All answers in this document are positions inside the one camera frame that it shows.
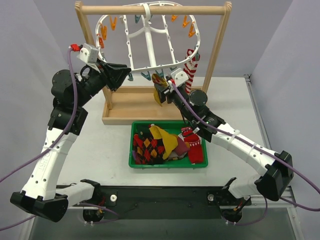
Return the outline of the red white striped sock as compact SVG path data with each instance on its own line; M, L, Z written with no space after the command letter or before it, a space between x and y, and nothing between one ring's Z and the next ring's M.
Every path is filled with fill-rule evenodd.
M185 84L185 91L187 94L191 92L194 76L196 74L197 68L198 68L199 61L195 61L195 55L190 58L188 62L184 64L183 70L188 76L188 80Z

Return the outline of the white round clip hanger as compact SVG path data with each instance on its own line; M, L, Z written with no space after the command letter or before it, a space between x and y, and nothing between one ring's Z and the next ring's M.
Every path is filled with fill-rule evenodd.
M178 66L185 64L187 61L190 60L190 58L193 58L196 52L200 48L201 44L201 35L200 31L196 22L196 19L193 15L187 15L188 20L190 21L190 24L194 22L194 28L196 31L195 36L197 37L197 42L195 45L195 48L193 50L193 53L190 55L187 55L187 57L184 60L178 61L176 60L175 54L174 54L174 48L171 43L171 36L168 30L168 24L166 21L166 17L164 15L161 16L162 22L163 22L163 29L158 29L154 28L151 26L151 19L152 19L152 14L150 12L151 7L179 7L180 4L171 2L171 1L165 1L165 0L160 0L160 1L154 1L154 2L145 2L145 3L136 3L133 5L134 7L144 7L145 10L147 10L147 15L143 16L141 15L141 18L139 21L142 21L142 28L130 33L129 28L128 28L128 20L127 16L125 14L122 14L123 20L124 20L124 32L126 36L126 45L128 49L128 58L130 62L130 68L132 73L141 73L141 72L149 72L149 71L155 71L155 70L163 70L163 69L170 69L171 71L175 70ZM156 57L155 57L155 52L154 52L154 43L153 43L153 38L152 38L152 33L156 34L163 34L166 37L168 47L169 47L169 52L171 56L171 63L168 64L157 64L156 62ZM149 66L141 67L141 68L136 68L134 67L134 59L133 59L133 53L132 53L132 47L131 47L131 40L141 34L145 35L145 40L146 40L146 49L148 53L148 59L149 59Z

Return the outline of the yellow bear sock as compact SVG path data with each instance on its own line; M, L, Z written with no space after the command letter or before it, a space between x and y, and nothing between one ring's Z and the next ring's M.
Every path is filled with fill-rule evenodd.
M161 107L162 103L166 101L165 91L168 89L168 84L157 73L153 73L151 76L151 79L154 84L154 88L153 88L154 100Z
M155 140L162 140L164 146L164 153L162 158L166 160L172 153L172 151L178 146L177 137L168 133L157 125L152 125L149 128L149 131Z

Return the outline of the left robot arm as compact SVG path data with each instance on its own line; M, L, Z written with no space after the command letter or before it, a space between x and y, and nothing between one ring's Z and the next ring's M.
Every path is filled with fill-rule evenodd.
M125 64L101 60L84 68L89 72L82 79L69 69L60 70L52 77L53 110L40 158L22 190L13 192L10 198L21 210L52 222L60 221L69 207L84 201L95 206L102 200L101 185L93 180L83 179L63 189L56 186L87 118L84 105L104 87L116 91L131 73Z

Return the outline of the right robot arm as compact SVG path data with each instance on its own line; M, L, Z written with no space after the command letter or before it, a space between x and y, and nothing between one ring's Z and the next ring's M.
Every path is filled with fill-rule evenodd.
M240 198L252 195L262 195L274 202L281 198L294 176L289 153L275 152L243 136L210 111L207 107L208 96L200 89L186 93L184 85L177 87L172 81L163 79L155 80L154 88L156 102L173 103L188 121L193 133L233 153L256 171L246 179L234 177L226 184L221 192L225 203L233 204Z

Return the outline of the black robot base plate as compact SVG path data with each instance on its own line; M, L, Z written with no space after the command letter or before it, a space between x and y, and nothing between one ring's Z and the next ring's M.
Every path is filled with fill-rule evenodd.
M108 189L174 189L179 194L185 193L229 193L223 186L102 186L101 192L107 192ZM204 201L195 203L177 202L177 203L133 203L124 202L120 206L102 206L105 209L94 209L84 207L81 217L88 223L102 223L107 220L212 220L219 219L222 214L231 217L232 220L240 220L244 206L221 207L217 204L208 205Z

